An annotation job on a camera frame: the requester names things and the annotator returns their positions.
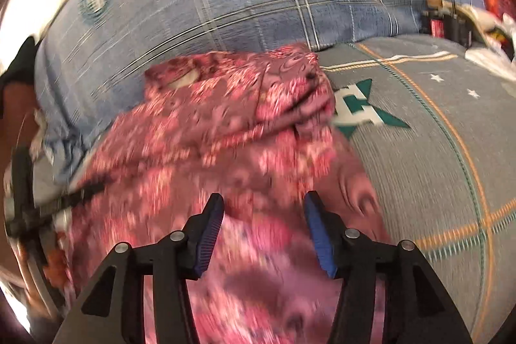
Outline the clutter pile beside bed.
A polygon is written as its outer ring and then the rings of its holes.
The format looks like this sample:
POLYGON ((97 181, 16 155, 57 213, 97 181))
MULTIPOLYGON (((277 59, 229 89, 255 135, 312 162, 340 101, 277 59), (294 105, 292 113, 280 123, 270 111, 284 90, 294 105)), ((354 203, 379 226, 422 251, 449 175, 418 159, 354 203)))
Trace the clutter pile beside bed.
POLYGON ((420 33, 463 46, 465 58, 515 81, 515 0, 484 0, 484 8, 426 0, 420 33))

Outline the pink floral cloth garment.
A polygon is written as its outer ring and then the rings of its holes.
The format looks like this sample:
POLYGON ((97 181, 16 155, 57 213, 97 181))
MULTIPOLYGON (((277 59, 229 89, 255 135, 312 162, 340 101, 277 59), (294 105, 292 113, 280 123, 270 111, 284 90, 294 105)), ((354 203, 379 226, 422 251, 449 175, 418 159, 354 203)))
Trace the pink floral cloth garment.
POLYGON ((317 261, 305 194, 369 238, 388 238, 359 157, 331 125, 334 109, 316 54, 301 44, 147 70, 144 101, 115 119, 83 175, 107 186, 72 213, 74 288, 116 243, 155 243, 218 193, 225 217, 213 257, 189 286, 201 341, 326 342, 340 284, 317 261))

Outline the grey star-print bedsheet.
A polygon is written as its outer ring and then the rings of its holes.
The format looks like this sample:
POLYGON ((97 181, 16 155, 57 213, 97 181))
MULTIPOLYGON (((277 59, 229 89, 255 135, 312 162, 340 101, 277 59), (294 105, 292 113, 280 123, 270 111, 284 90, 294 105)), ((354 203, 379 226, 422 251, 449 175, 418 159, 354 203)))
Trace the grey star-print bedsheet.
POLYGON ((515 305, 515 84, 424 35, 319 55, 394 241, 428 259, 476 343, 515 305))

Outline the blue plaid pillow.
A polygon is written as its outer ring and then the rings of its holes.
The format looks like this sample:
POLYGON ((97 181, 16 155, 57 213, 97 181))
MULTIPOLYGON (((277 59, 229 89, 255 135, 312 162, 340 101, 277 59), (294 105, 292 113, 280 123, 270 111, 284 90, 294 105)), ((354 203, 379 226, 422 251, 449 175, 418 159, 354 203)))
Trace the blue plaid pillow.
MULTIPOLYGON (((483 7, 484 0, 454 0, 483 7)), ((416 33, 424 0, 66 0, 38 46, 35 82, 54 180, 140 103, 144 72, 211 51, 265 52, 416 33)))

